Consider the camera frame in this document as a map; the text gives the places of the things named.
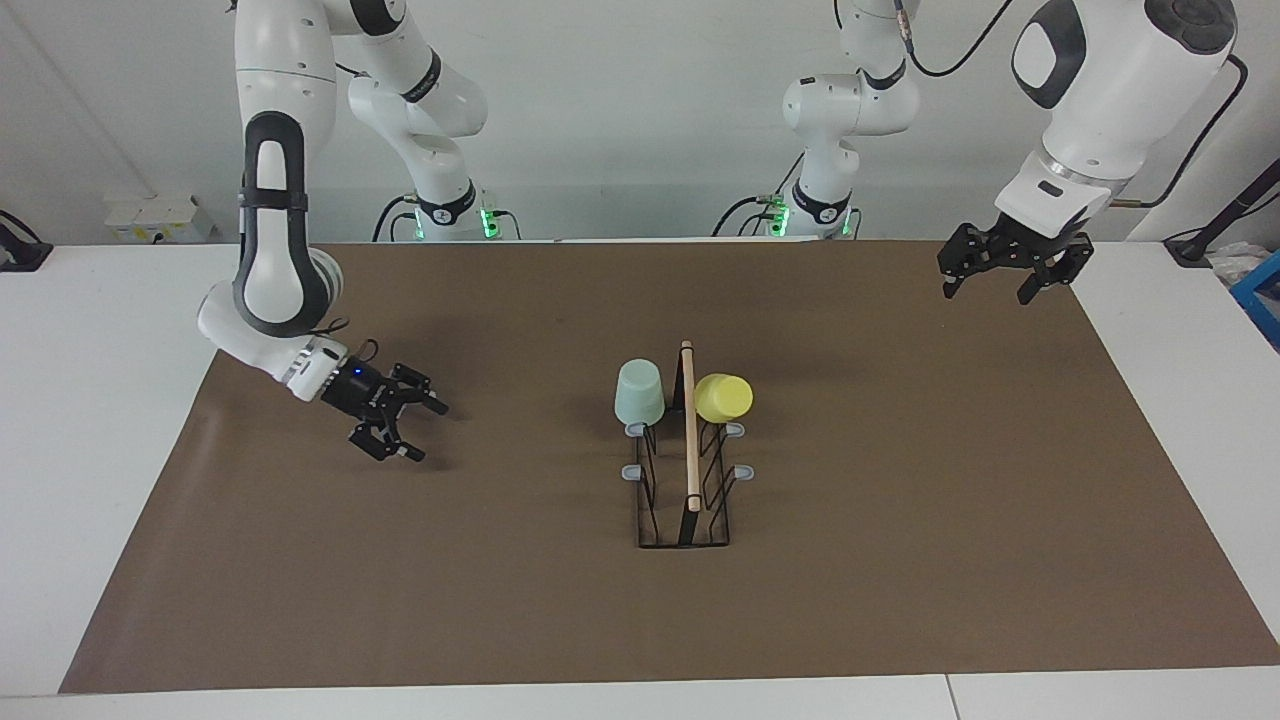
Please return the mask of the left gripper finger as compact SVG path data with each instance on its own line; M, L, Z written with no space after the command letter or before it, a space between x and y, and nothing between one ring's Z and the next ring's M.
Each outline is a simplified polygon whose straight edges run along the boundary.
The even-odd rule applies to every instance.
M1073 283L1092 258L1093 251L1094 247L1089 240L1070 240L1064 250L1053 256L1033 256L1030 260L1032 274L1019 287L1018 302L1025 306L1044 288Z
M943 277L943 296L951 300L965 279L995 266L988 234L975 225L959 225L938 251L937 263Z

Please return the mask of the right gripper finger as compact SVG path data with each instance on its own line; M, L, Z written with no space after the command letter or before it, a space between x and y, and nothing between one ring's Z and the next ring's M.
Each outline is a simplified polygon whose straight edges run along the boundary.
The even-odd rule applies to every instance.
M371 421L362 421L352 429L348 441L378 461L399 456L421 462L426 457L421 448L403 441L394 425L378 427Z
M449 413L451 407L439 400L433 389L431 378L402 363L397 363L390 369L389 379L394 383L394 401L402 407L407 405L422 405L429 411L439 416Z

